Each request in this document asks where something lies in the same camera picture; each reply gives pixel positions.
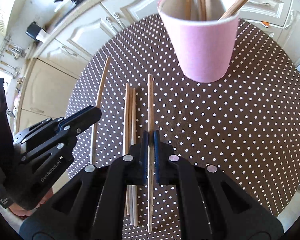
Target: pink cup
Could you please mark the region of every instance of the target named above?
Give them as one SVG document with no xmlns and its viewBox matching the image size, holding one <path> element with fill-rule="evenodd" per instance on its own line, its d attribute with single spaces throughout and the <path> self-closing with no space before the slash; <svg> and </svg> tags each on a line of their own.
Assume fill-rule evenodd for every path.
<svg viewBox="0 0 300 240">
<path fill-rule="evenodd" d="M 158 12 L 183 73 L 196 82 L 217 81 L 226 73 L 238 30 L 239 12 L 218 21 L 235 0 L 211 0 L 212 20 L 185 20 L 185 0 L 160 0 Z"/>
</svg>

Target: brown tablecloth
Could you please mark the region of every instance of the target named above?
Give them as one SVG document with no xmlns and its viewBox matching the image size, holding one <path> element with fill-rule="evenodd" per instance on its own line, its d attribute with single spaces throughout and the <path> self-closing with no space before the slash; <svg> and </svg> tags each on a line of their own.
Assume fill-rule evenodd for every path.
<svg viewBox="0 0 300 240">
<path fill-rule="evenodd" d="M 126 28 L 92 58 L 70 98 L 67 116 L 94 105 L 107 56 L 112 58 L 98 123 L 97 163 L 122 155 L 125 83 L 137 91 L 137 135 L 147 130 L 147 75 L 154 75 L 154 119 L 161 139 L 192 164 L 214 164 L 272 214 L 300 182 L 300 77 L 285 52 L 257 27 L 240 20 L 226 75 L 197 83 L 183 75 L 158 15 Z M 89 163 L 91 128 L 78 136 L 68 169 Z M 173 186 L 155 186 L 153 232 L 147 232 L 147 188 L 138 187 L 139 227 L 124 223 L 123 238 L 179 239 Z"/>
</svg>

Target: drawer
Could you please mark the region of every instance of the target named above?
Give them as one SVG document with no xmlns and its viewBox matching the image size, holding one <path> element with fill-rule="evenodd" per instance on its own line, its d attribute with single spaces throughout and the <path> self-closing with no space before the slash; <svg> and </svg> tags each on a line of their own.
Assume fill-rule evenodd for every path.
<svg viewBox="0 0 300 240">
<path fill-rule="evenodd" d="M 53 40 L 45 48 L 39 59 L 77 79 L 89 63 L 77 51 L 70 49 L 57 40 Z"/>
<path fill-rule="evenodd" d="M 240 18 L 283 26 L 291 0 L 249 0 L 240 10 Z"/>
<path fill-rule="evenodd" d="M 56 40 L 83 53 L 90 60 L 98 49 L 121 30 L 116 20 L 102 5 L 97 4 L 70 23 Z"/>
<path fill-rule="evenodd" d="M 281 26 L 274 25 L 274 24 L 269 24 L 269 26 L 267 27 L 260 21 L 254 21 L 254 20 L 246 20 L 246 21 L 252 23 L 260 30 L 262 30 L 264 33 L 268 34 L 274 41 L 278 40 L 283 29 Z"/>
</svg>

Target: orange object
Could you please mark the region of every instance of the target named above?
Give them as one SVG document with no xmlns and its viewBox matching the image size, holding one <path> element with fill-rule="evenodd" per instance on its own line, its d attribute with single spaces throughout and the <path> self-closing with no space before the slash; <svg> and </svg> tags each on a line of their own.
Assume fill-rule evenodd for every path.
<svg viewBox="0 0 300 240">
<path fill-rule="evenodd" d="M 266 28 L 269 28 L 269 26 L 270 26 L 270 23 L 268 23 L 268 22 L 261 22 L 261 23 Z"/>
</svg>

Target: cabinet handle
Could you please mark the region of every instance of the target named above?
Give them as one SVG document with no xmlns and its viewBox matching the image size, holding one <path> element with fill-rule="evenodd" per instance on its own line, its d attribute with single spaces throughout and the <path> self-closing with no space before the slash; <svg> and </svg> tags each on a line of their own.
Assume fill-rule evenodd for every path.
<svg viewBox="0 0 300 240">
<path fill-rule="evenodd" d="M 118 20 L 120 26 L 121 26 L 123 29 L 125 29 L 125 26 L 124 26 L 122 20 L 120 19 L 120 15 L 119 15 L 118 13 L 114 13 L 114 17 Z"/>
<path fill-rule="evenodd" d="M 78 56 L 78 54 L 76 54 L 76 53 L 71 53 L 71 52 L 69 52 L 69 51 L 67 50 L 67 47 L 66 47 L 66 46 L 62 46 L 62 48 L 63 48 L 63 49 L 66 51 L 66 53 L 68 53 L 69 55 L 75 56 L 75 57 Z"/>
<path fill-rule="evenodd" d="M 291 18 L 290 18 L 290 22 L 289 22 L 289 24 L 285 27 L 285 29 L 286 30 L 288 30 L 288 28 L 291 26 L 291 24 L 292 24 L 292 22 L 293 22 L 293 13 L 294 13 L 294 11 L 291 11 Z"/>
<path fill-rule="evenodd" d="M 110 24 L 110 27 L 112 28 L 112 30 L 113 30 L 115 33 L 117 33 L 118 30 L 113 26 L 112 21 L 111 21 L 111 18 L 110 18 L 110 17 L 107 17 L 106 20 L 107 20 L 107 22 Z"/>
<path fill-rule="evenodd" d="M 32 110 L 34 112 L 37 112 L 37 113 L 40 113 L 40 114 L 44 114 L 44 111 L 42 111 L 40 109 L 37 109 L 37 108 L 30 107 L 30 110 Z"/>
<path fill-rule="evenodd" d="M 255 1 L 251 1 L 251 0 L 249 0 L 249 3 L 255 4 L 255 5 L 263 5 L 263 6 L 270 6 L 271 5 L 268 2 L 255 2 Z"/>
</svg>

